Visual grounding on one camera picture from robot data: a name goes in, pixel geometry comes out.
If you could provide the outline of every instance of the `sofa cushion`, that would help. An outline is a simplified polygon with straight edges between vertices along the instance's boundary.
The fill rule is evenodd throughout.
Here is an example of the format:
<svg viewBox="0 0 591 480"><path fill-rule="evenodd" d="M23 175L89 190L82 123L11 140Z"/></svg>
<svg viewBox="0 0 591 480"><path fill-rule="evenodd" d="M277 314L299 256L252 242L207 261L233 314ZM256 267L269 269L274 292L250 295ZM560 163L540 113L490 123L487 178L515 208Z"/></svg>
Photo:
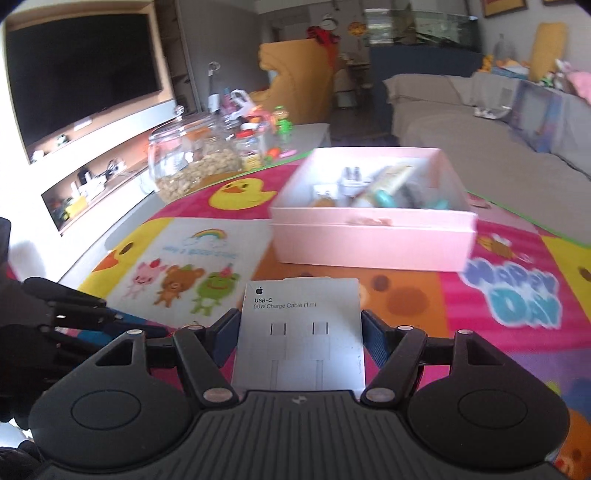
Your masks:
<svg viewBox="0 0 591 480"><path fill-rule="evenodd" d="M461 105L462 101L448 77L401 73L384 80L390 103L406 100L429 100L431 102Z"/></svg>
<svg viewBox="0 0 591 480"><path fill-rule="evenodd" d="M450 105L437 102L401 102L394 107L392 134L403 137L407 128L415 121L440 115L473 115L474 108L466 105Z"/></svg>
<svg viewBox="0 0 591 480"><path fill-rule="evenodd" d="M472 77L449 77L464 105L474 105L488 110L512 106L519 79L486 72L474 72Z"/></svg>
<svg viewBox="0 0 591 480"><path fill-rule="evenodd" d="M503 122L451 110L413 114L413 121L401 121L406 125L402 146L441 148L470 192L591 244L591 223L584 221L591 205L591 181L582 173L555 155L534 152Z"/></svg>

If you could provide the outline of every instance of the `rainbow print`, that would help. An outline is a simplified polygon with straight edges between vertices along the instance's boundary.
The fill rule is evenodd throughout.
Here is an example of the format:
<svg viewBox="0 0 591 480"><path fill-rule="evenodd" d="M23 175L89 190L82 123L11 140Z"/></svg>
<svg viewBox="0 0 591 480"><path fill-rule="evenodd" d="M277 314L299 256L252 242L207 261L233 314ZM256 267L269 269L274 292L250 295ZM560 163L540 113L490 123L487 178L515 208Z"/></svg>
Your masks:
<svg viewBox="0 0 591 480"><path fill-rule="evenodd" d="M201 230L197 232L195 235L192 235L191 238L203 238L204 236L213 235L218 240L224 240L228 236L226 232L220 230L219 228L209 228L207 230Z"/></svg>

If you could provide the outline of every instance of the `orange mat section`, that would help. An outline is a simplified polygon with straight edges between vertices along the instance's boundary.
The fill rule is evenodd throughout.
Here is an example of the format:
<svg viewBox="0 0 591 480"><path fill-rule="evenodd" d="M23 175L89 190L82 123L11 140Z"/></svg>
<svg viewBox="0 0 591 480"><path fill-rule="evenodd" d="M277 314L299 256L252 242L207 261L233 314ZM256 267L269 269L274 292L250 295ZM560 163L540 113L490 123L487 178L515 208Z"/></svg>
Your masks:
<svg viewBox="0 0 591 480"><path fill-rule="evenodd" d="M286 264L277 260L269 246L252 279L289 277L358 278L361 308L372 310L391 326L413 325L429 336L449 336L439 275L435 272Z"/></svg>

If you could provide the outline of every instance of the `peanuts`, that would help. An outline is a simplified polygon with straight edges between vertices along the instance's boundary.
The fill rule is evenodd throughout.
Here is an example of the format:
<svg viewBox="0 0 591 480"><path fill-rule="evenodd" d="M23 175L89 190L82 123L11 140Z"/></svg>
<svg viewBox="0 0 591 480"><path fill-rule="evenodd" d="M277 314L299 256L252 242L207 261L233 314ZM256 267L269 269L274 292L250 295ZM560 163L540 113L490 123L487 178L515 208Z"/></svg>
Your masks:
<svg viewBox="0 0 591 480"><path fill-rule="evenodd" d="M201 160L189 163L178 172L155 180L158 195L166 203L171 203L199 188L201 181L216 173L241 170L240 158L229 148L214 151Z"/></svg>

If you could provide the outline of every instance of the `electronic device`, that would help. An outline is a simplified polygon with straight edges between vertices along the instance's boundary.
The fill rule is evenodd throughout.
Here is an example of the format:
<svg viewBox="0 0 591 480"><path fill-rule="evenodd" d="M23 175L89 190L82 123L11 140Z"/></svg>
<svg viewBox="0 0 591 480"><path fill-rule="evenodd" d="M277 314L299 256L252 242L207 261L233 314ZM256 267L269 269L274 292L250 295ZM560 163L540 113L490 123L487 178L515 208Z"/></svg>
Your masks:
<svg viewBox="0 0 591 480"><path fill-rule="evenodd" d="M161 89L145 14L87 15L8 30L6 49L26 146Z"/></svg>
<svg viewBox="0 0 591 480"><path fill-rule="evenodd" d="M382 365L348 391L250 391L218 367L240 313L171 338L124 333L51 387L30 428L37 479L563 479L547 463L566 437L559 396L479 335L428 338L362 313ZM425 365L447 378L416 391ZM184 391L150 376L176 367Z"/></svg>

